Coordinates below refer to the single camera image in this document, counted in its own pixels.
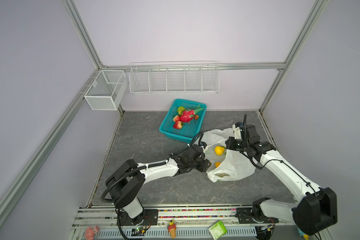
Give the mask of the fake yellow lemon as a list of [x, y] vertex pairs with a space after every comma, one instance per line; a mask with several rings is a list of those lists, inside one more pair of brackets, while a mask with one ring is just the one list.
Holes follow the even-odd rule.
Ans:
[[224, 147], [222, 147], [222, 146], [216, 146], [215, 148], [214, 148], [214, 152], [215, 152], [215, 154], [217, 155], [217, 156], [221, 156], [221, 155], [223, 155], [224, 154], [224, 152], [225, 152], [225, 148]]

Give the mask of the white plastic bag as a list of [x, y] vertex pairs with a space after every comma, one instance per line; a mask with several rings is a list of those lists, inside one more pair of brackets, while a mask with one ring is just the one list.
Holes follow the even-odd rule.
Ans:
[[[228, 128], [224, 130], [215, 129], [207, 131], [202, 137], [202, 141], [207, 144], [207, 147], [204, 150], [206, 159], [212, 163], [207, 170], [207, 177], [214, 183], [238, 181], [255, 173], [255, 167], [245, 156], [240, 152], [226, 149], [225, 141], [233, 136], [234, 130]], [[215, 154], [214, 148], [216, 146], [222, 146], [226, 149], [223, 155], [217, 156]], [[221, 164], [216, 168], [215, 163], [217, 162], [220, 162]], [[219, 178], [215, 176], [217, 173], [226, 173], [230, 176]]]

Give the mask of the fake peach with leaves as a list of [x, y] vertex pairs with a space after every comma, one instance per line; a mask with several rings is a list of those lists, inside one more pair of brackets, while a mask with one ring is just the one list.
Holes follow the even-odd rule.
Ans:
[[177, 121], [177, 122], [174, 123], [173, 128], [179, 130], [179, 129], [181, 129], [183, 126], [184, 126], [184, 123], [183, 123], [183, 122]]

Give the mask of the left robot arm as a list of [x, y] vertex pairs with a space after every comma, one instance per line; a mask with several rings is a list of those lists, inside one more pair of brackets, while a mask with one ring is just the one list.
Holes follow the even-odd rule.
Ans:
[[106, 180], [101, 201], [113, 204], [117, 214], [123, 210], [133, 220], [142, 218], [145, 209], [137, 195], [143, 185], [192, 170], [205, 173], [211, 166], [205, 155], [207, 144], [202, 141], [203, 135], [197, 133], [186, 148], [169, 154], [163, 161], [142, 164], [127, 160]]

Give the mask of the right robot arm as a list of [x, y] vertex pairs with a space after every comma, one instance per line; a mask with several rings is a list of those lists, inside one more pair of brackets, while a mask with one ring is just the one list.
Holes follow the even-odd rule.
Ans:
[[228, 150], [246, 157], [258, 170], [269, 169], [292, 193], [295, 203], [261, 198], [253, 202], [251, 217], [262, 223], [278, 219], [295, 224], [303, 233], [313, 236], [338, 222], [337, 195], [331, 188], [322, 188], [309, 180], [281, 155], [271, 143], [261, 141], [254, 125], [246, 119], [233, 125]]

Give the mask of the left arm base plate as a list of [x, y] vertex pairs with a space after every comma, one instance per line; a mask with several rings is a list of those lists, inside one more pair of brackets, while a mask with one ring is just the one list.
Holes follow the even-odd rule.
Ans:
[[119, 211], [120, 226], [156, 226], [159, 219], [158, 209], [144, 209], [141, 214], [131, 218], [126, 212]]

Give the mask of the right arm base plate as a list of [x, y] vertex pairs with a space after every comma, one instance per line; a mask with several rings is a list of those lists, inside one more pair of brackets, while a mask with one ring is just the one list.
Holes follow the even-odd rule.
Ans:
[[279, 220], [264, 216], [262, 212], [253, 210], [253, 207], [242, 207], [236, 209], [235, 217], [240, 224], [276, 224]]

